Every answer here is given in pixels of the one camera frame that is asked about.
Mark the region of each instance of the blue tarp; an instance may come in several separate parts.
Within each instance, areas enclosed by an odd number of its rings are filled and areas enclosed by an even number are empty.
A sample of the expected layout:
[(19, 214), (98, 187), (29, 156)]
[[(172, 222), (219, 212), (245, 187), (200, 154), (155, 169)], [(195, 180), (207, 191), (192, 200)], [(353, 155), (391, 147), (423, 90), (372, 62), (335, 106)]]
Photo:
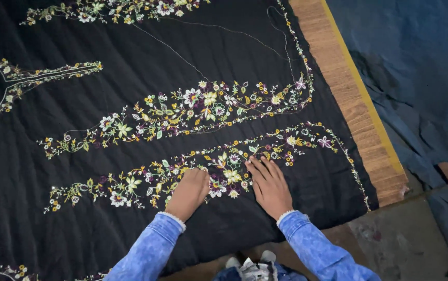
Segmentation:
[[(448, 1), (327, 0), (403, 166), (428, 186), (448, 162)], [(448, 242), (448, 190), (429, 199)]]

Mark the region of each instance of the black fabric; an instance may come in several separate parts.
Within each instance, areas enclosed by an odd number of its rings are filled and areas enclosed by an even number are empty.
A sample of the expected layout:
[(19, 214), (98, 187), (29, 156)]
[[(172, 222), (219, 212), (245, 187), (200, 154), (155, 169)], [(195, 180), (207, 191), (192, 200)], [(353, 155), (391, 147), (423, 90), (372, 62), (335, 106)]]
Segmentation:
[[(89, 178), (97, 182), (109, 173), (118, 175), (192, 150), (230, 144), (308, 121), (321, 122), (344, 142), (369, 207), (378, 208), (376, 191), (356, 144), (287, 2), (283, 4), (291, 27), (313, 69), (315, 92), (302, 111), (266, 116), (199, 135), (120, 142), (106, 149), (91, 147), (89, 151), (47, 159), (37, 140), (63, 138), (64, 132), (90, 128), (102, 117), (120, 113), (125, 105), (137, 101), (143, 105), (148, 95), (170, 95), (179, 88), (196, 88), (204, 80), (167, 46), (133, 25), (82, 23), (64, 17), (37, 21), (32, 26), (18, 25), (25, 20), (28, 8), (51, 4), (58, 3), (0, 1), (0, 60), (5, 58), (33, 71), (101, 61), (103, 70), (37, 86), (16, 101), (10, 112), (0, 115), (0, 265), (25, 265), (28, 273), (39, 273), (43, 280), (83, 278), (107, 271), (163, 210), (166, 195), (158, 200), (159, 209), (150, 207), (149, 199), (145, 199), (145, 209), (116, 208), (109, 196), (93, 202), (91, 196), (84, 195), (74, 207), (67, 202), (57, 212), (43, 214), (52, 186), (69, 187)], [(297, 80), (301, 72), (305, 74), (304, 64), (285, 19), (269, 9), (270, 20), (268, 7), (281, 11), (272, 0), (212, 1), (177, 19), (249, 34), (286, 58), (284, 35), (277, 29), (281, 30), (286, 34), (288, 54), (295, 60), (291, 67)], [(280, 89), (293, 83), (288, 61), (247, 35), (170, 19), (148, 19), (139, 26), (171, 46), (210, 81), (225, 81), (230, 86), (235, 80), (240, 84), (247, 81), (251, 88), (262, 81)], [(0, 99), (7, 86), (0, 74)], [(314, 127), (313, 132), (325, 136), (320, 129)], [(268, 140), (260, 143), (269, 144)], [(318, 146), (302, 151), (305, 155), (296, 156), (292, 167), (280, 163), (296, 209), (308, 214), (319, 228), (333, 227), (367, 212), (351, 165), (341, 150), (333, 153)], [(241, 191), (236, 199), (226, 194), (210, 199), (188, 220), (187, 227), (163, 274), (268, 241), (284, 240), (276, 222), (255, 203), (252, 191)]]

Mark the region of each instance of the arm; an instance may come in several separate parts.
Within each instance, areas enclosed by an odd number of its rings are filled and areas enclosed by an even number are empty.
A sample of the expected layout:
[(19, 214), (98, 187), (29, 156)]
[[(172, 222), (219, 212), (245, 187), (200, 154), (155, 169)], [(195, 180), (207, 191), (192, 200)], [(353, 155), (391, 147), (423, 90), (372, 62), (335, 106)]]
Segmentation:
[(185, 228), (173, 215), (158, 213), (104, 280), (156, 280)]
[(188, 220), (210, 191), (210, 176), (200, 169), (189, 169), (178, 183), (171, 200), (144, 229), (128, 254), (104, 278), (104, 281), (156, 280), (167, 263), (177, 238)]
[(250, 157), (246, 167), (252, 174), (253, 191), (259, 205), (274, 219), (293, 250), (321, 281), (380, 280), (371, 270), (358, 265), (346, 250), (333, 245), (309, 219), (293, 211), (291, 194), (283, 172), (264, 156), (260, 163)]
[(305, 267), (321, 281), (380, 280), (373, 271), (356, 264), (349, 252), (333, 245), (299, 211), (286, 214), (277, 224)]

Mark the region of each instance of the concrete floor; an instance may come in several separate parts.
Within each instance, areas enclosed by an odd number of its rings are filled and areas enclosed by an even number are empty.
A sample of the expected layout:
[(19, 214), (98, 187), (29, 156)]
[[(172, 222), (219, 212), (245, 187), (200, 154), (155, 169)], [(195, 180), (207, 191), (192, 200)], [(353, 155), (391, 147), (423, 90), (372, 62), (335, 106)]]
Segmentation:
[[(411, 198), (323, 230), (323, 233), (382, 280), (448, 280), (448, 246), (425, 196), (420, 195), (423, 191), (419, 182), (413, 176), (408, 175), (408, 178), (407, 196)], [(264, 250), (273, 251), (278, 262), (316, 280), (286, 241), (260, 245), (234, 256), (258, 260)], [(231, 256), (186, 268), (160, 280), (211, 280)]]

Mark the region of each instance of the white lace cuff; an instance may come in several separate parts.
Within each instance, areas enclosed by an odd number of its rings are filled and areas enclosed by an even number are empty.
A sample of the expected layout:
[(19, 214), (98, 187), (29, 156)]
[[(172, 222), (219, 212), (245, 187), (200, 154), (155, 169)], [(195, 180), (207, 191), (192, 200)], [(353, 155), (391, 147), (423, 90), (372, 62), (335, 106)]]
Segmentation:
[(288, 211), (288, 212), (286, 212), (286, 213), (280, 215), (278, 221), (276, 222), (276, 225), (279, 227), (279, 224), (281, 223), (281, 221), (282, 221), (288, 214), (291, 214), (291, 213), (293, 213), (293, 212), (295, 212), (295, 210), (290, 210), (290, 211)]
[(178, 217), (176, 217), (175, 215), (169, 214), (169, 213), (166, 213), (166, 212), (158, 212), (158, 214), (166, 215), (166, 216), (170, 217), (171, 219), (177, 221), (177, 223), (183, 228), (183, 232), (182, 233), (184, 233), (186, 231), (186, 224), (182, 220), (180, 220)]

